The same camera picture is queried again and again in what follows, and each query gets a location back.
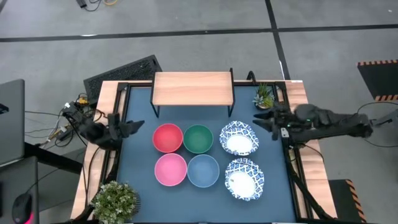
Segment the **computer mouse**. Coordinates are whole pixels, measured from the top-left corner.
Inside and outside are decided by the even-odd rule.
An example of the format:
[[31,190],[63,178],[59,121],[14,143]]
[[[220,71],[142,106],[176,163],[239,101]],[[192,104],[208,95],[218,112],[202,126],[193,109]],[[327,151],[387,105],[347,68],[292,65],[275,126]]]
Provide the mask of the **computer mouse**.
[[12,205],[12,220],[16,224],[23,224],[29,220],[32,212],[32,196],[24,193],[18,196]]

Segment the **blue bowl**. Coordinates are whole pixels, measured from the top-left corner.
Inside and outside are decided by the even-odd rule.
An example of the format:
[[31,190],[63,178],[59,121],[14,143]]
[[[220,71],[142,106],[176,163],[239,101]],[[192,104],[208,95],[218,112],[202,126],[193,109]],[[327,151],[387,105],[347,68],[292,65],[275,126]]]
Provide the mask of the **blue bowl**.
[[201,188],[212,186],[220,175],[217,161],[206,154],[195,156],[188,164],[189,181]]

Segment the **potted plant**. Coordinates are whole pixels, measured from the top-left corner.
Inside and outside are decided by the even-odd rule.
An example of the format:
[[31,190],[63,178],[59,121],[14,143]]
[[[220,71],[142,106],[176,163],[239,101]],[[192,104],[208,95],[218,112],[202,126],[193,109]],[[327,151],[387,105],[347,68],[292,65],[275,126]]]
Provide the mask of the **potted plant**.
[[271,89],[267,88],[265,83],[260,83],[253,99],[253,103],[259,110],[266,110],[274,106],[274,96],[271,94]]
[[91,204],[100,223],[121,224],[138,213],[141,199],[128,184],[111,181],[101,186]]

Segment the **floor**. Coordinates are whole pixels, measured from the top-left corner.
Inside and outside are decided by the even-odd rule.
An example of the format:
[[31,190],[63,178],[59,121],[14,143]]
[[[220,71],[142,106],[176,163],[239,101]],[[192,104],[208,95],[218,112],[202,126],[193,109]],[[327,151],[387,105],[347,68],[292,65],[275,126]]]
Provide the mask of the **floor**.
[[[237,79],[252,70],[260,79],[303,80],[310,103],[354,113],[373,101],[356,64],[397,59],[397,24],[396,0],[119,0],[101,3],[95,12],[76,1],[0,0],[0,83],[23,78],[26,110],[58,113],[85,91],[84,79],[155,54],[164,71],[233,67]],[[179,32],[188,30],[209,31]],[[394,106],[371,105],[361,112],[375,118]],[[51,128],[54,122],[27,114],[25,129]],[[398,143],[390,126],[375,130],[370,141]],[[398,149],[350,137],[320,145],[329,179],[354,182],[368,222],[395,223]],[[76,153],[82,146],[74,139],[51,151]],[[41,183],[40,196],[48,199],[40,205],[41,223],[69,219],[77,182],[77,176],[59,173]]]

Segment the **green bowl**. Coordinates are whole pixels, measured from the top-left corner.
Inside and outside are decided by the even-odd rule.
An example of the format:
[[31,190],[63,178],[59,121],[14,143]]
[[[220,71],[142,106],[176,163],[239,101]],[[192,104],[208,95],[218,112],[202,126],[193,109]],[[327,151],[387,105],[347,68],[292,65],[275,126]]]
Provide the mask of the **green bowl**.
[[185,131],[183,142],[188,151],[201,154],[213,145],[213,134],[206,126],[193,125]]

